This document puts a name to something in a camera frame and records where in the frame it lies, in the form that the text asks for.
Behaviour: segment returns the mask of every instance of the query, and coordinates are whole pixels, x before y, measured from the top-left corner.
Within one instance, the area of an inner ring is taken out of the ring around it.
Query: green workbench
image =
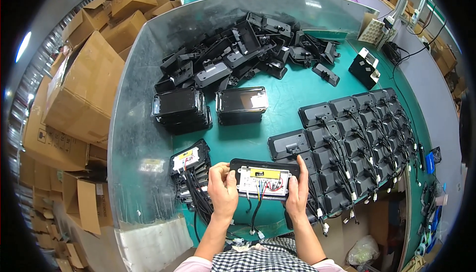
[[[185,0],[186,3],[196,0]],[[207,105],[210,106],[213,115],[214,126],[207,131],[199,131],[182,136],[174,136],[172,139],[174,153],[186,149],[191,144],[204,138],[210,146],[210,158],[212,163],[229,162],[233,158],[253,159],[258,161],[269,161],[267,140],[268,137],[282,134],[285,132],[302,128],[301,121],[297,114],[298,108],[302,106],[317,104],[330,101],[340,97],[351,96],[366,92],[367,89],[348,71],[348,68],[354,60],[356,54],[362,47],[379,59],[377,66],[381,73],[379,84],[382,88],[392,87],[395,89],[400,102],[407,115],[412,120],[412,127],[416,134],[417,141],[423,143],[425,147],[431,147],[428,130],[425,120],[415,98],[413,91],[399,69],[395,70],[395,78],[392,77],[393,65],[380,52],[376,51],[372,45],[359,41],[344,41],[342,45],[337,46],[337,51],[341,54],[336,59],[335,65],[330,66],[332,70],[340,77],[337,87],[331,86],[311,69],[304,69],[301,66],[287,64],[288,72],[282,80],[278,80],[270,75],[260,72],[252,80],[241,81],[239,87],[264,86],[268,94],[269,108],[263,115],[260,124],[248,124],[240,126],[219,126],[215,112],[215,100],[208,98]],[[405,257],[405,264],[413,256],[414,250],[419,244],[419,236],[416,235],[420,223],[424,220],[420,215],[421,204],[420,195],[422,188],[416,184],[416,170],[410,173],[409,183],[411,189],[411,226],[410,237],[408,241],[408,250]],[[423,184],[427,181],[426,173],[421,171],[418,178]],[[238,208],[233,217],[237,222],[250,223],[253,210],[258,201],[251,199],[253,208],[250,213],[245,213],[249,205],[246,198],[240,198]],[[188,211],[185,205],[180,205],[182,213],[187,222],[187,228],[194,242],[198,245],[194,230],[194,214]],[[261,208],[256,215],[255,224],[262,231],[265,237],[278,236],[288,233],[284,220],[284,209],[281,202],[263,201]],[[205,232],[206,226],[197,219],[197,231],[201,237]],[[246,240],[256,240],[258,237],[249,235],[248,226],[230,226],[230,231],[242,236]]]

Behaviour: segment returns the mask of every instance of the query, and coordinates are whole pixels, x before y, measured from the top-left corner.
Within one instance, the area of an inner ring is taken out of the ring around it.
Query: stack of cardboard boxes
[[[94,0],[63,31],[70,50],[52,65],[53,79],[44,77],[39,85],[20,154],[20,182],[33,189],[33,231],[41,247],[56,250],[60,267],[71,263],[83,268],[87,262],[74,244],[59,246],[53,201],[63,203],[66,214],[88,232],[100,234],[101,227],[113,225],[105,174],[86,166],[107,166],[116,90],[140,29],[180,3]]]

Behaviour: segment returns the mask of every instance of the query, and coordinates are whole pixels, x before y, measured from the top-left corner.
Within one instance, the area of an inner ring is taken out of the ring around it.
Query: pink cloth
[[[344,271],[339,265],[334,263],[334,260],[323,260],[319,263],[312,265],[313,268],[319,270],[319,272],[341,272]],[[204,258],[197,256],[191,256],[184,260],[175,269],[175,272],[209,272],[211,271],[211,262]]]

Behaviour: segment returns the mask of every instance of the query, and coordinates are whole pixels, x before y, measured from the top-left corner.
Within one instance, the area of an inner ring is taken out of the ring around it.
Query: human hand
[[[286,201],[286,211],[293,223],[299,219],[306,219],[307,221],[306,204],[307,194],[309,192],[309,186],[307,185],[309,172],[301,156],[298,156],[298,164],[301,169],[299,183],[295,176],[291,177],[288,186],[289,197]]]
[[[229,224],[238,205],[235,170],[230,171],[229,163],[218,163],[210,168],[208,193],[213,203],[212,216]]]

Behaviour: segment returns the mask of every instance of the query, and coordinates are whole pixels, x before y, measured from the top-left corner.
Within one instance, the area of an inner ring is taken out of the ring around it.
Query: yellow label
[[[180,160],[180,159],[184,159],[184,158],[186,158],[186,157],[188,157],[188,156],[191,156],[192,153],[193,153],[193,149],[188,150],[187,152],[185,152],[185,153],[183,153],[181,156],[179,156],[179,160]]]
[[[281,171],[266,170],[260,168],[250,168],[250,177],[267,178],[267,179],[279,179],[281,177]]]

